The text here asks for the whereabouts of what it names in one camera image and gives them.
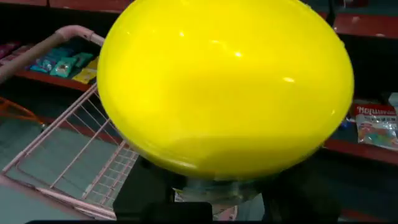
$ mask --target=plastic bag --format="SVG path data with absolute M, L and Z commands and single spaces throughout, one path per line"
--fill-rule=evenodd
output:
M 358 142 L 398 151 L 397 115 L 392 106 L 354 104 Z

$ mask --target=snack package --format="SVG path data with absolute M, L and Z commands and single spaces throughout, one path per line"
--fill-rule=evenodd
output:
M 91 68 L 91 69 L 97 70 L 97 66 L 98 66 L 98 57 L 96 57 L 94 60 L 92 60 L 92 61 L 86 66 L 86 68 Z
M 48 73 L 54 69 L 55 65 L 61 60 L 61 58 L 69 57 L 72 53 L 72 49 L 66 49 L 64 47 L 51 49 L 49 53 L 38 58 L 30 69 L 36 72 Z
M 76 61 L 76 58 L 61 58 L 61 60 L 51 70 L 50 75 L 58 75 L 63 78 L 68 77 Z
M 89 54 L 89 53 L 78 53 L 75 56 L 73 56 L 74 58 L 77 59 L 77 62 L 75 64 L 76 67 L 81 68 L 82 66 L 84 66 L 89 60 L 91 60 L 93 58 L 93 54 Z
M 358 142 L 398 151 L 397 115 L 392 106 L 354 104 Z
M 91 68 L 83 68 L 81 72 L 75 75 L 72 79 L 83 84 L 88 84 L 90 80 L 97 76 L 97 70 Z
M 10 55 L 7 57 L 4 57 L 0 59 L 0 65 L 5 65 L 14 58 L 20 56 L 21 54 L 25 53 L 27 50 L 29 50 L 32 46 L 31 45 L 24 45 L 22 47 L 19 47 L 17 50 L 13 51 Z
M 5 57 L 7 54 L 9 54 L 12 50 L 17 48 L 21 43 L 18 41 L 15 42 L 9 42 L 3 45 L 0 45 L 0 58 Z

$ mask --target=yellow package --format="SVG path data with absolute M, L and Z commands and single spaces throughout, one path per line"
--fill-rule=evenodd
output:
M 92 60 L 92 61 L 86 66 L 86 68 L 90 68 L 90 69 L 95 69 L 95 70 L 97 70 L 97 65 L 98 65 L 98 57 L 96 57 L 94 60 Z
M 83 84 L 88 84 L 90 80 L 97 76 L 98 57 L 92 60 L 87 67 L 83 68 L 81 72 L 75 75 L 72 79 Z
M 97 76 L 97 70 L 90 68 L 83 68 L 81 72 L 75 75 L 72 79 L 83 84 L 88 84 L 90 80 Z

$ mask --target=orange object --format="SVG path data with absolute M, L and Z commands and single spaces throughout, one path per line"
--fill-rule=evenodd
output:
M 33 112 L 3 97 L 0 97 L 0 116 L 34 121 L 38 122 L 42 126 L 44 125 L 44 122 L 41 121 Z

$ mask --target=teal package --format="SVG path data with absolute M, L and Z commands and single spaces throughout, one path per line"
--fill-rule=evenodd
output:
M 76 67 L 81 68 L 83 67 L 88 61 L 90 61 L 93 58 L 93 54 L 90 53 L 78 53 L 75 56 L 73 56 L 74 58 L 77 58 L 77 62 L 75 64 Z
M 73 66 L 76 64 L 77 59 L 73 57 L 63 57 L 51 70 L 50 75 L 57 75 L 63 78 L 69 76 Z

